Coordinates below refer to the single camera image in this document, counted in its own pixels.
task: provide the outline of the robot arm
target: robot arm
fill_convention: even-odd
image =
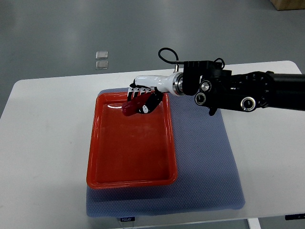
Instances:
[[[172,51],[176,61],[164,59],[163,50]],[[160,49],[158,55],[167,63],[175,64],[175,72],[170,76],[136,77],[129,88],[128,102],[122,106],[125,115],[152,112],[165,92],[194,96],[197,105],[210,108],[210,115],[218,108],[243,112],[266,107],[305,111],[305,75],[273,72],[232,75],[231,71],[224,70],[221,58],[180,62],[176,52],[169,48]],[[183,64],[183,73],[178,72],[179,64]]]

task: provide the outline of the black cable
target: black cable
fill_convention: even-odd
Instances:
[[[214,62],[217,62],[217,61],[221,61],[221,63],[222,63],[221,69],[224,69],[224,67],[225,67],[224,60],[222,58],[217,58],[216,60],[214,60]]]
[[[161,56],[161,52],[164,51],[164,50],[168,50],[168,51],[171,51],[175,57],[176,57],[176,61],[168,61],[167,59],[165,59],[164,57]],[[158,52],[158,56],[160,57],[161,60],[163,60],[164,62],[166,63],[170,63],[170,64],[184,64],[184,62],[182,61],[179,61],[179,58],[178,58],[178,54],[171,48],[161,48]]]

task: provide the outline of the blue mat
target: blue mat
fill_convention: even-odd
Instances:
[[[126,92],[110,89],[106,92]],[[90,217],[154,216],[241,209],[244,195],[220,110],[212,117],[193,96],[169,94],[178,167],[168,186],[94,190],[87,187]]]

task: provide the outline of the red object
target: red object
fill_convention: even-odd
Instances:
[[[152,93],[141,94],[129,102],[125,102],[122,104],[122,112],[125,116],[131,116],[138,113],[138,110],[144,106],[148,98],[152,95]]]
[[[93,189],[169,185],[177,166],[168,96],[150,114],[122,114],[127,93],[104,93],[95,106],[87,184]]]

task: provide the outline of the white table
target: white table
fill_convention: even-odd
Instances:
[[[293,62],[228,65],[233,74],[300,73]],[[86,215],[86,171],[97,94],[137,75],[170,70],[18,81],[0,119],[0,228],[119,228]],[[305,112],[222,110],[246,204],[240,210],[138,217],[135,227],[305,212]]]

